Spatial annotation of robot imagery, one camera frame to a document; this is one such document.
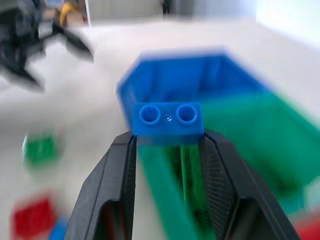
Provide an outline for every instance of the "blue lego brick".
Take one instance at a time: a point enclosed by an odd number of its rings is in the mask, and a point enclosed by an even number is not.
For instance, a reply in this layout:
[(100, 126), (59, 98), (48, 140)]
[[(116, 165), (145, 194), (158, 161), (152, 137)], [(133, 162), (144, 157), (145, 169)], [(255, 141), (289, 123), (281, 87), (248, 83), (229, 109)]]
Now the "blue lego brick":
[(192, 102), (137, 103), (132, 134), (138, 144), (193, 145), (204, 134), (201, 105)]
[(137, 103), (199, 102), (264, 91), (263, 85), (223, 52), (141, 56), (118, 86), (130, 127)]
[(68, 222), (60, 218), (52, 229), (48, 240), (64, 240), (68, 228)]

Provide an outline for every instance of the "plastic toy brick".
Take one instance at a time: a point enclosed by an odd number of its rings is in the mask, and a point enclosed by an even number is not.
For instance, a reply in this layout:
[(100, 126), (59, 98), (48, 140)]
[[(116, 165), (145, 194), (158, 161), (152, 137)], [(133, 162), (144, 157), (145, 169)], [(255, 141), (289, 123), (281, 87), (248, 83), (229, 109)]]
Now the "plastic toy brick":
[(34, 167), (57, 160), (59, 148), (54, 134), (44, 133), (25, 137), (23, 154), (24, 160)]
[(296, 226), (301, 240), (320, 240), (320, 219), (309, 222), (303, 226)]
[(40, 199), (14, 212), (12, 237), (14, 240), (34, 239), (49, 233), (56, 220), (49, 198)]
[(68, 222), (60, 218), (50, 233), (48, 240), (64, 240), (67, 228)]
[(204, 134), (201, 106), (190, 102), (135, 104), (132, 134), (138, 136), (138, 144), (196, 144)]

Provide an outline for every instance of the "green lego brick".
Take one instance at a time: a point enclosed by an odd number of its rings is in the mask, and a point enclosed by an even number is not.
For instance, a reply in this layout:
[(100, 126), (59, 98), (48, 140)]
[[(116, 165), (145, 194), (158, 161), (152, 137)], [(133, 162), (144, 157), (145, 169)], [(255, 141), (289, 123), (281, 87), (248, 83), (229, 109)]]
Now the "green lego brick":
[(58, 140), (54, 134), (26, 136), (23, 142), (23, 161), (30, 166), (42, 166), (59, 159)]

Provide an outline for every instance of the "small blue lego piece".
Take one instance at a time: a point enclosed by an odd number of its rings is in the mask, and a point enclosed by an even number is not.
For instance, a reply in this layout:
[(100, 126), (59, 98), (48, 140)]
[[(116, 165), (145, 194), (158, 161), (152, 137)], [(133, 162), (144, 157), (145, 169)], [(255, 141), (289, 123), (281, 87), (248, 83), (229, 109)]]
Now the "small blue lego piece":
[(132, 134), (138, 137), (138, 144), (197, 144), (204, 134), (201, 105), (191, 102), (134, 104)]
[(48, 240), (64, 240), (68, 228), (68, 222), (64, 218), (60, 218), (52, 229)]

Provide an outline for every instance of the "white tabletop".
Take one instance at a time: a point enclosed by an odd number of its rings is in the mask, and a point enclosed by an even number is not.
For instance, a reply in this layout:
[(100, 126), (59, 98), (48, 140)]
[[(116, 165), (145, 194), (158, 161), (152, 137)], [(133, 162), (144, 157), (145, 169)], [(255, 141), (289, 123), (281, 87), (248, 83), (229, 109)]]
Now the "white tabletop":
[[(16, 201), (52, 191), (58, 208), (71, 214), (82, 182), (128, 130), (116, 87), (143, 51), (221, 48), (293, 104), (316, 126), (320, 119), (320, 53), (254, 21), (177, 21), (152, 19), (78, 29), (93, 47), (94, 63), (70, 55), (62, 44), (30, 69), (45, 80), (46, 93), (0, 82), (0, 233), (9, 239), (9, 217)], [(22, 165), (22, 143), (30, 130), (56, 128), (65, 151), (52, 169), (30, 172)], [(162, 226), (138, 165), (133, 239), (164, 239)]]

